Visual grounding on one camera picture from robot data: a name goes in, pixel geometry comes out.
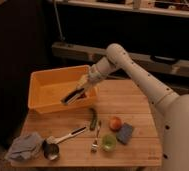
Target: green cup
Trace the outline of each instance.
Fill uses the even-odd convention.
[[[106,134],[102,137],[101,145],[103,150],[107,152],[114,151],[116,144],[117,144],[117,139],[114,135]]]

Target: cucumber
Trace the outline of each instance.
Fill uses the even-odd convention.
[[[91,120],[91,123],[90,123],[90,131],[93,131],[95,130],[95,127],[97,125],[97,112],[94,108],[90,108],[90,111],[92,112],[92,120]]]

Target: orange bin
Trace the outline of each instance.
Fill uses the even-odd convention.
[[[88,65],[81,65],[33,72],[28,96],[29,109],[50,113],[93,105],[97,99],[95,88],[69,105],[61,103],[61,99],[75,89],[81,76],[88,70]]]

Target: gray cloth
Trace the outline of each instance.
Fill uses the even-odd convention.
[[[36,157],[41,149],[43,139],[37,132],[14,139],[5,159],[8,161],[22,162]]]

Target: blue sponge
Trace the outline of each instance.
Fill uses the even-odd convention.
[[[133,129],[131,125],[124,123],[116,135],[117,140],[123,144],[127,144],[131,138]]]

